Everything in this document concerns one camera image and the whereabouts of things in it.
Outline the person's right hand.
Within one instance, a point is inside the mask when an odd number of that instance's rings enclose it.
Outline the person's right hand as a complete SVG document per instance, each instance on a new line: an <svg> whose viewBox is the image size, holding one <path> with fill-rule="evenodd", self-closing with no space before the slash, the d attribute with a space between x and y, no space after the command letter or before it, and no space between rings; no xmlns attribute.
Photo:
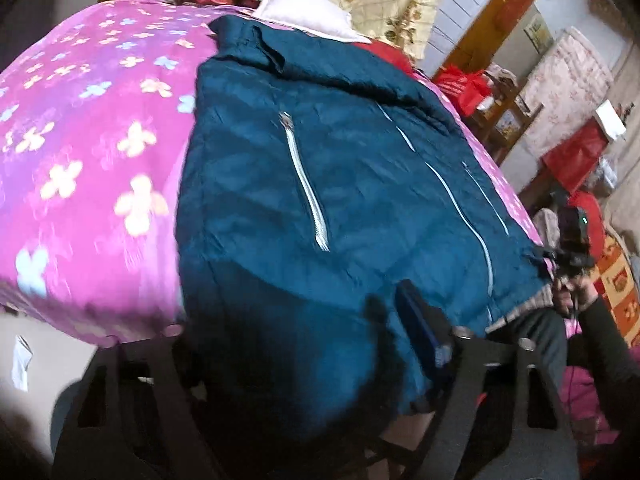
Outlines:
<svg viewBox="0 0 640 480"><path fill-rule="evenodd" d="M555 310L563 318L576 318L600 297L587 274L557 278L552 285L552 294Z"/></svg>

